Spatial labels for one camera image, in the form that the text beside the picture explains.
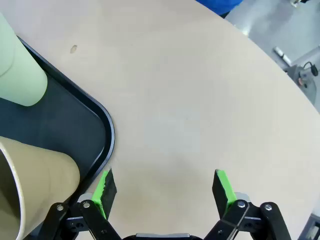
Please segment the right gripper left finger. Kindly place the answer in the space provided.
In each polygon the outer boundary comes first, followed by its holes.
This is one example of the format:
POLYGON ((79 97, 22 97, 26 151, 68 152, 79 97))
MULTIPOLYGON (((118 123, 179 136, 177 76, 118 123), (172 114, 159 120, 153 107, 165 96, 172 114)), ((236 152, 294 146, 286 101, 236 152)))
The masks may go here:
POLYGON ((117 193, 112 170, 104 171, 93 194, 83 194, 69 206, 54 203, 44 220, 46 240, 74 240, 80 232, 89 232, 95 240, 119 240, 108 222, 117 193))

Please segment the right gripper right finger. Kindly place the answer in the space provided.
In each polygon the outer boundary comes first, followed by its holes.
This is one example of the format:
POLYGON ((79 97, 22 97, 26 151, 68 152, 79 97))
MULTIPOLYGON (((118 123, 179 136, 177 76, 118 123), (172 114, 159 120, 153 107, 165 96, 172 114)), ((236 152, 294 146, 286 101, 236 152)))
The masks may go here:
POLYGON ((212 193, 219 221, 204 237, 206 240, 233 240, 247 232, 253 240, 290 240, 291 236, 278 205, 264 202, 260 206, 237 198, 226 172, 214 172, 212 193))

